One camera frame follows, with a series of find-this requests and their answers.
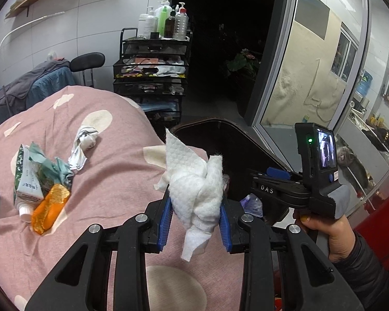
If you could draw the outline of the person's right hand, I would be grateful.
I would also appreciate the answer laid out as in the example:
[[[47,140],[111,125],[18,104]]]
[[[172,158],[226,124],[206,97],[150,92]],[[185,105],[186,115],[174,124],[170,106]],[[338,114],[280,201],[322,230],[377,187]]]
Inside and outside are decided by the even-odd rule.
[[[318,231],[318,233],[323,233],[328,237],[329,259],[332,263],[346,259],[352,252],[356,243],[356,235],[346,216],[342,216],[335,221],[301,214],[298,210],[295,210],[293,217],[295,223],[306,232]]]

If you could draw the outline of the black sleeved right forearm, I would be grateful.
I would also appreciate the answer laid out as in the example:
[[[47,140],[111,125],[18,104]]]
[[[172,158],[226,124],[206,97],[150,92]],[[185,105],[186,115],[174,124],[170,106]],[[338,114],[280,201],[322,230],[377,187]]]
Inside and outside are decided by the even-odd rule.
[[[366,240],[355,233],[355,245],[349,256],[335,264],[365,310],[389,310],[389,271]]]

